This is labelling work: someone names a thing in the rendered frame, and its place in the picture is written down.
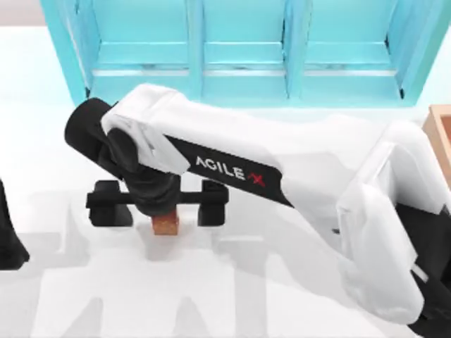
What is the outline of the brown bread piece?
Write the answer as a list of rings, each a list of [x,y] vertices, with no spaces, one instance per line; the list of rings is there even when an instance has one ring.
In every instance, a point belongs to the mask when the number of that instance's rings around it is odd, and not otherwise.
[[[152,216],[152,229],[156,236],[177,236],[179,232],[178,209]]]

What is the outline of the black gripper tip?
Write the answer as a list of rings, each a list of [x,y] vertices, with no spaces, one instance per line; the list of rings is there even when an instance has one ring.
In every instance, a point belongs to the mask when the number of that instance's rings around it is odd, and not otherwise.
[[[11,221],[3,181],[0,179],[0,271],[19,270],[30,254]]]

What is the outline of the light blue rack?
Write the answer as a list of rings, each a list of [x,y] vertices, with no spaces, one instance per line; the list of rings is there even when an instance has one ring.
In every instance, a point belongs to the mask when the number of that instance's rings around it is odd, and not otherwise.
[[[74,103],[137,85],[230,107],[419,99],[451,0],[39,0]]]

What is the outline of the salmon-coloured shallow box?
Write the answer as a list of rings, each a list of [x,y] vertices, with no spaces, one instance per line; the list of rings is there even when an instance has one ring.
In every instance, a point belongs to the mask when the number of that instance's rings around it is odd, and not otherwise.
[[[423,123],[441,170],[451,180],[451,104],[433,104]]]

